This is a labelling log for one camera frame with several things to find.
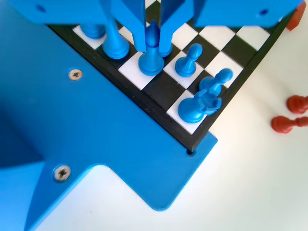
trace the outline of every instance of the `white square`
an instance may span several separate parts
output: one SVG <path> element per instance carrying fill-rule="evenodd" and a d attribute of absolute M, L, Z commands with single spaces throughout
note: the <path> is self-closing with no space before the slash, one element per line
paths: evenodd
<path fill-rule="evenodd" d="M 185 92 L 175 101 L 175 103 L 169 108 L 169 110 L 167 111 L 167 114 L 169 116 L 171 116 L 175 121 L 177 121 L 183 128 L 185 128 L 190 134 L 193 134 L 197 128 L 199 127 L 199 125 L 202 123 L 202 121 L 204 120 L 204 118 L 206 117 L 206 115 L 203 117 L 203 119 L 195 124 L 189 124 L 184 122 L 178 113 L 179 110 L 179 104 L 182 100 L 186 99 L 186 98 L 193 98 L 193 94 L 190 93 L 190 91 L 185 90 Z"/>
<path fill-rule="evenodd" d="M 106 34 L 100 38 L 100 39 L 90 39 L 87 37 L 81 30 L 80 26 L 76 26 L 73 31 L 78 34 L 79 37 L 81 37 L 87 44 L 89 44 L 93 49 L 98 48 L 103 44 L 103 42 L 106 39 Z"/>
<path fill-rule="evenodd" d="M 151 6 L 156 0 L 145 0 L 145 8 Z"/>
<path fill-rule="evenodd" d="M 133 34 L 125 26 L 119 29 L 119 32 L 124 38 L 134 45 Z"/>
<path fill-rule="evenodd" d="M 232 79 L 224 84 L 225 87 L 228 88 L 243 70 L 243 68 L 238 65 L 233 59 L 231 59 L 229 56 L 227 56 L 224 52 L 221 51 L 210 62 L 210 64 L 205 68 L 205 70 L 212 76 L 215 76 L 219 71 L 224 68 L 229 68 L 233 71 Z"/>
<path fill-rule="evenodd" d="M 206 26 L 199 34 L 220 51 L 235 35 L 226 26 Z"/>
<path fill-rule="evenodd" d="M 236 35 L 258 51 L 270 34 L 259 26 L 243 26 Z"/>
<path fill-rule="evenodd" d="M 172 43 L 180 50 L 183 50 L 197 35 L 197 31 L 191 28 L 187 23 L 184 23 L 173 33 Z"/>
<path fill-rule="evenodd" d="M 138 60 L 141 55 L 142 52 L 137 52 L 119 68 L 119 72 L 121 72 L 140 90 L 142 90 L 155 77 L 147 76 L 140 71 Z"/>
<path fill-rule="evenodd" d="M 167 72 L 178 83 L 180 83 L 185 89 L 187 89 L 194 82 L 194 80 L 200 75 L 200 73 L 203 71 L 203 68 L 198 63 L 196 63 L 196 71 L 194 74 L 192 74 L 189 77 L 179 76 L 175 71 L 175 62 L 179 58 L 184 56 L 186 56 L 186 54 L 181 51 L 177 56 L 174 57 L 173 60 L 171 60 L 170 63 L 168 63 L 167 66 L 165 66 L 164 71 Z"/>

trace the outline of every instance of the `pawn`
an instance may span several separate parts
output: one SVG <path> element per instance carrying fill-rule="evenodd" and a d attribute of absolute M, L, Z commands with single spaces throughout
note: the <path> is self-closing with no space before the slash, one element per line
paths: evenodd
<path fill-rule="evenodd" d="M 289 133 L 293 127 L 308 127 L 308 117 L 290 120 L 280 115 L 272 119 L 271 127 L 278 133 Z"/>
<path fill-rule="evenodd" d="M 198 43 L 193 44 L 186 57 L 179 58 L 175 63 L 175 70 L 179 76 L 189 77 L 196 71 L 195 61 L 202 54 L 202 46 Z"/>
<path fill-rule="evenodd" d="M 221 93 L 221 85 L 225 84 L 233 77 L 233 72 L 228 69 L 222 69 L 214 77 L 205 77 L 199 84 L 199 90 L 208 89 L 212 94 L 219 96 Z"/>
<path fill-rule="evenodd" d="M 186 123 L 194 124 L 200 122 L 204 115 L 216 112 L 221 104 L 221 98 L 215 97 L 205 89 L 197 92 L 193 98 L 182 100 L 179 104 L 178 114 Z"/>
<path fill-rule="evenodd" d="M 164 59 L 158 54 L 160 30 L 155 21 L 145 29 L 146 52 L 138 60 L 139 69 L 147 76 L 155 76 L 164 68 Z"/>
<path fill-rule="evenodd" d="M 81 24 L 80 29 L 87 37 L 91 39 L 100 39 L 106 33 L 104 25 Z"/>
<path fill-rule="evenodd" d="M 294 114 L 303 114 L 308 110 L 308 96 L 291 96 L 287 100 L 287 108 Z"/>

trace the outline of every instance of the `screw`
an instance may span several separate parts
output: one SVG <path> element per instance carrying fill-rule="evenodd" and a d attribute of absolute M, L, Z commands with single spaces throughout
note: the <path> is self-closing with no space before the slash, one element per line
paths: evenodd
<path fill-rule="evenodd" d="M 65 181 L 71 175 L 71 168 L 68 165 L 61 165 L 54 171 L 54 178 L 57 181 Z"/>
<path fill-rule="evenodd" d="M 79 69 L 74 69 L 69 72 L 70 80 L 79 80 L 82 77 L 82 72 Z"/>

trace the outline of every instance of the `red pawn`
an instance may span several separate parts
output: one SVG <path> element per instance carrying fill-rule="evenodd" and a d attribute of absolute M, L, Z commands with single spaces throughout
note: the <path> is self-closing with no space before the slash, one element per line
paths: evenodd
<path fill-rule="evenodd" d="M 308 110 L 308 96 L 291 96 L 287 100 L 287 108 L 294 114 L 303 114 Z"/>
<path fill-rule="evenodd" d="M 308 117 L 290 120 L 284 116 L 277 116 L 271 120 L 271 127 L 278 133 L 289 133 L 293 127 L 308 127 Z"/>

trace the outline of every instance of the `blue plastic frame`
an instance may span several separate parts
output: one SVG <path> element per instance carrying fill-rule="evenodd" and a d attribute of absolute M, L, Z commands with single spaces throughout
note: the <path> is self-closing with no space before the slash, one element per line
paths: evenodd
<path fill-rule="evenodd" d="M 15 156 L 0 165 L 1 230 L 35 229 L 95 165 L 110 167 L 151 208 L 167 209 L 217 142 L 208 133 L 188 155 L 48 27 L 3 1 L 0 34 L 0 141 L 11 133 L 10 143 L 22 144 L 15 151 L 0 142 L 0 162 Z M 70 68 L 83 77 L 71 81 Z M 58 183 L 60 164 L 72 174 Z"/>

